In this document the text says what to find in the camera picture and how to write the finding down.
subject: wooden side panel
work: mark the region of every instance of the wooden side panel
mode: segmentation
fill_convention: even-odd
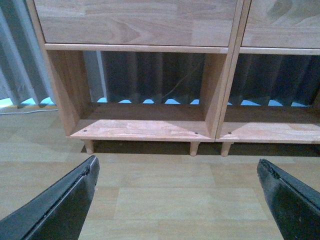
[[[230,96],[231,86],[234,80],[236,66],[238,62],[241,42],[245,32],[246,22],[249,14],[251,0],[238,1],[237,10],[234,18],[230,42],[233,45],[229,46],[229,53],[226,58],[226,63],[223,68],[222,87],[218,104],[218,111],[215,116],[214,124],[216,127],[215,138],[220,137],[221,129],[224,123],[224,118],[227,110],[228,100]]]
[[[49,50],[48,58],[60,101],[60,114],[66,135],[70,135],[91,103],[82,51]]]
[[[218,101],[221,92],[223,68],[226,54],[207,54],[202,78],[200,105],[203,107],[205,123],[209,133],[213,133],[214,116],[218,111]]]
[[[238,54],[240,51],[240,45],[242,39],[242,34],[245,30],[245,22],[247,19],[247,14],[249,11],[251,0],[238,0],[235,8],[235,14],[234,19],[232,23],[232,29],[231,29],[231,35],[230,35],[230,41],[228,45],[228,53],[226,55],[224,65],[222,68],[222,71],[220,72],[220,79],[218,83],[216,83],[215,92],[211,93],[212,98],[210,99],[210,95],[204,94],[205,88],[202,88],[201,93],[201,100],[204,104],[204,113],[206,114],[206,124],[210,133],[210,136],[212,138],[216,137],[217,131],[219,131],[219,123],[223,123],[223,118],[225,115],[225,111],[227,108],[228,100],[226,100],[225,103],[225,95],[227,92],[230,92],[230,90],[226,90],[230,87],[232,82],[232,79],[230,81],[230,77],[232,76],[235,71],[235,65],[238,59]],[[219,66],[221,67],[223,58],[218,60]]]

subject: wooden cabinet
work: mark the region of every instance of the wooden cabinet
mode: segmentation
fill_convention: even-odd
[[[320,1],[252,0],[242,46],[320,49]]]
[[[312,109],[228,107],[239,53],[320,55],[316,0],[27,0],[68,138],[320,144]],[[200,104],[92,103],[83,51],[204,53]]]
[[[227,47],[237,0],[35,0],[47,43]]]

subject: wood grain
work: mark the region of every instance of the wood grain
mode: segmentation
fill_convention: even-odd
[[[122,187],[119,189],[114,218],[267,220],[256,194],[250,188]]]
[[[231,39],[233,39],[233,48],[232,52],[230,53],[230,56],[227,56],[228,64],[226,64],[224,67],[226,75],[223,78],[221,92],[217,102],[218,110],[214,120],[216,126],[216,131],[214,135],[215,138],[218,138],[220,136],[222,125],[224,122],[230,91],[234,80],[234,75],[240,53],[241,42],[244,36],[247,17],[249,14],[250,4],[251,0],[243,0],[242,4],[240,4],[239,6],[239,9],[237,9],[236,11],[236,13],[239,12],[238,20],[234,23],[237,24],[237,26],[234,29],[232,28],[234,32],[231,33]]]
[[[108,188],[164,189],[214,188],[216,186],[210,165],[207,163],[133,162],[131,160],[124,163],[100,164],[104,174],[99,176],[99,185]]]
[[[54,96],[60,103],[60,117],[69,136],[91,103],[83,52],[49,50],[47,55]]]
[[[99,184],[95,188],[94,201],[92,201],[89,208],[86,222],[88,220],[102,221],[113,219],[115,216],[118,194],[118,187],[104,187],[103,184]]]
[[[241,54],[275,54],[275,55],[320,55],[320,49],[279,48],[279,47],[241,47]]]
[[[124,44],[65,44],[46,43],[47,50],[115,51],[115,52],[161,52],[161,53],[199,53],[226,54],[227,47],[217,46],[164,46],[164,45],[124,45]]]
[[[320,1],[252,0],[242,46],[320,49]]]
[[[35,0],[47,43],[227,47],[237,0]]]
[[[159,240],[283,240],[274,220],[160,220]]]
[[[228,106],[217,142],[319,144],[320,113],[305,107]]]
[[[201,82],[199,103],[203,108],[205,123],[211,136],[215,136],[217,125],[215,116],[219,111],[219,98],[223,81],[223,69],[226,63],[226,54],[207,54]]]
[[[79,240],[159,240],[157,220],[87,219]]]
[[[214,142],[204,121],[81,119],[73,139]]]

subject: cubby compartment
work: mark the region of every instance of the cubby compartment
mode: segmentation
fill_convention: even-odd
[[[92,102],[83,52],[47,52],[54,75],[52,85],[68,137],[192,143],[215,141],[217,121],[214,119],[219,115],[215,102],[221,91],[226,54],[203,54],[199,104],[192,105]]]
[[[320,144],[319,88],[319,56],[241,54],[216,141]]]
[[[83,55],[93,102],[199,103],[203,53],[84,51]]]

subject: cable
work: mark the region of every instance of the cable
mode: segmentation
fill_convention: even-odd
[[[33,114],[33,113],[39,113],[39,112],[55,112],[55,111],[58,111],[58,109],[52,109],[52,110],[35,110],[35,111],[22,111],[22,112],[5,112],[5,113],[0,113],[0,115]]]
[[[185,79],[186,79],[187,77],[189,77],[190,75],[194,74],[194,72],[195,72],[196,70],[198,70],[198,68],[201,66],[201,64],[204,62],[204,60],[205,60],[205,58],[203,58],[203,59],[197,64],[197,66],[196,66],[190,73],[188,73],[188,74],[185,75],[183,78],[181,78],[181,80],[178,81],[178,83],[174,86],[174,88],[172,88],[171,91],[169,91],[166,95],[164,95],[163,97],[161,97],[159,100],[162,100],[162,99],[164,99],[166,96],[168,96],[169,94],[171,94],[171,93],[179,86],[179,84],[183,82],[183,80],[185,80]]]

